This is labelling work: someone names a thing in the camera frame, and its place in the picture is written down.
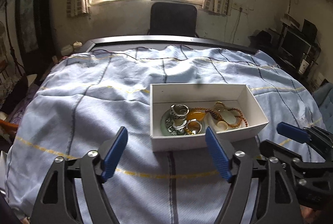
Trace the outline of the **cluttered dark shelf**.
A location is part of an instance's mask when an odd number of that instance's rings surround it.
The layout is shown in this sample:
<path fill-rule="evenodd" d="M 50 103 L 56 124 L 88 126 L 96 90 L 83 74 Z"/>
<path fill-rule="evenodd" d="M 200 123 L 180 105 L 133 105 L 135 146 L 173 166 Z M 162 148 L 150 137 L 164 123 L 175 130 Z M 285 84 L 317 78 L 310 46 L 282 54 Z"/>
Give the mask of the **cluttered dark shelf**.
<path fill-rule="evenodd" d="M 279 66 L 300 82 L 309 83 L 311 70 L 318 65 L 321 48 L 317 40 L 318 29 L 308 20 L 299 24 L 290 14 L 280 18 L 280 32 L 269 28 L 249 37 L 250 47 L 272 57 Z"/>

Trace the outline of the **white cardboard box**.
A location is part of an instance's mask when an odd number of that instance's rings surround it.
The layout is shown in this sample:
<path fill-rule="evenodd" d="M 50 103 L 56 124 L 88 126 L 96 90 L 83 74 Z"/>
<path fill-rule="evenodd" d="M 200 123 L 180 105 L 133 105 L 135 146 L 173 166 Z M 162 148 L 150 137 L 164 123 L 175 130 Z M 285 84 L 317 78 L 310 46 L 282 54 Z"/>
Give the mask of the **white cardboard box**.
<path fill-rule="evenodd" d="M 269 122 L 250 88 L 235 84 L 152 84 L 150 119 L 154 152 L 205 147 L 207 128 L 241 141 Z"/>

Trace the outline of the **white jade bangle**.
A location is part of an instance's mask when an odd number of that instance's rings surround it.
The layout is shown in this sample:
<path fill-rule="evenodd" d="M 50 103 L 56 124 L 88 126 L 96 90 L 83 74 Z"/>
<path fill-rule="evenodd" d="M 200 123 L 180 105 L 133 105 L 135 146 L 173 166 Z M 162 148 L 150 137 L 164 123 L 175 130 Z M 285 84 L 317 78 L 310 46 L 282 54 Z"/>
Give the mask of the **white jade bangle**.
<path fill-rule="evenodd" d="M 208 124 L 213 126 L 214 130 L 217 132 L 248 127 L 248 122 L 242 111 L 237 108 L 220 111 L 210 110 L 208 115 Z"/>

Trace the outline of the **black office chair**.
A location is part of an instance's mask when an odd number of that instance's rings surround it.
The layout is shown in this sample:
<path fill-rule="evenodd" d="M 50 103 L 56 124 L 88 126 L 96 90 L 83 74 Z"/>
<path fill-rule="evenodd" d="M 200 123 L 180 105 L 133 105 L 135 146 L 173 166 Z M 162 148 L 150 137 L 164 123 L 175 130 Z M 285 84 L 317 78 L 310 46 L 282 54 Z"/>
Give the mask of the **black office chair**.
<path fill-rule="evenodd" d="M 193 5 L 156 2 L 151 7 L 149 35 L 198 37 Z"/>

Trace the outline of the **light blue bed sheet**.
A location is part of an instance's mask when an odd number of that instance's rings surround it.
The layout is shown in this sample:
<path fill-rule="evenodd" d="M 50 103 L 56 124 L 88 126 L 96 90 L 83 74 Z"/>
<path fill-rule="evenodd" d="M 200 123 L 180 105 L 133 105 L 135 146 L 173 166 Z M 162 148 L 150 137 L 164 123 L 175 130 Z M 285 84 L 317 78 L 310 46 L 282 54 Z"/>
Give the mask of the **light blue bed sheet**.
<path fill-rule="evenodd" d="M 128 130 L 115 174 L 104 184 L 120 223 L 213 223 L 229 190 L 204 134 L 173 136 L 170 108 L 225 106 L 245 121 L 232 129 L 207 115 L 191 129 L 213 128 L 246 155 L 270 140 L 306 162 L 322 157 L 277 133 L 280 122 L 324 127 L 312 95 L 267 54 L 220 48 L 139 47 L 74 54 L 56 65 L 27 106 L 6 160 L 11 208 L 31 216 L 57 157 L 79 159 Z"/>

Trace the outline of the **amber oval pendant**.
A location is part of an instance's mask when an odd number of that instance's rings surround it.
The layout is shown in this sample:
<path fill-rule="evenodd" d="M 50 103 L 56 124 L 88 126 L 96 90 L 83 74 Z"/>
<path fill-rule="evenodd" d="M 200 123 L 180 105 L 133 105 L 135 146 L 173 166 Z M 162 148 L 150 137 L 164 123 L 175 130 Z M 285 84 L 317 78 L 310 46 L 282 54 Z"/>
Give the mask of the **amber oval pendant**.
<path fill-rule="evenodd" d="M 189 111 L 187 114 L 186 120 L 197 120 L 197 121 L 203 121 L 206 115 L 206 111 L 204 108 L 193 108 Z"/>

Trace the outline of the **dark framed painting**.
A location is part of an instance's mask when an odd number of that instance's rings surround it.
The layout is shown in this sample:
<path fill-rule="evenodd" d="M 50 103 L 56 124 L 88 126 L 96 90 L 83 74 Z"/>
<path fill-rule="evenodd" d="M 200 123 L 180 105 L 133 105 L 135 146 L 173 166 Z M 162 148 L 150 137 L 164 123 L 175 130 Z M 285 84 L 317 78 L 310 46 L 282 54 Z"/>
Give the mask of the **dark framed painting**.
<path fill-rule="evenodd" d="M 50 0 L 15 0 L 15 22 L 25 72 L 43 72 L 55 54 Z"/>

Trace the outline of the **dark bed frame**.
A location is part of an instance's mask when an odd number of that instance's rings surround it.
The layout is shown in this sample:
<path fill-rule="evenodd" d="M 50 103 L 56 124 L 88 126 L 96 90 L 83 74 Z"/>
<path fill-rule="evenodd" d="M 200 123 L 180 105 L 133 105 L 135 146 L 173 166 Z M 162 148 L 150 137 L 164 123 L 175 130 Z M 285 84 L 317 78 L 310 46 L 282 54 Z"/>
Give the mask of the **dark bed frame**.
<path fill-rule="evenodd" d="M 93 51 L 95 49 L 106 49 L 108 51 L 125 51 L 137 47 L 162 50 L 169 45 L 185 45 L 194 49 L 206 49 L 211 47 L 241 51 L 247 54 L 257 53 L 257 49 L 230 44 L 211 39 L 197 37 L 171 36 L 171 35 L 133 35 L 103 37 L 86 41 L 78 50 L 79 53 Z"/>

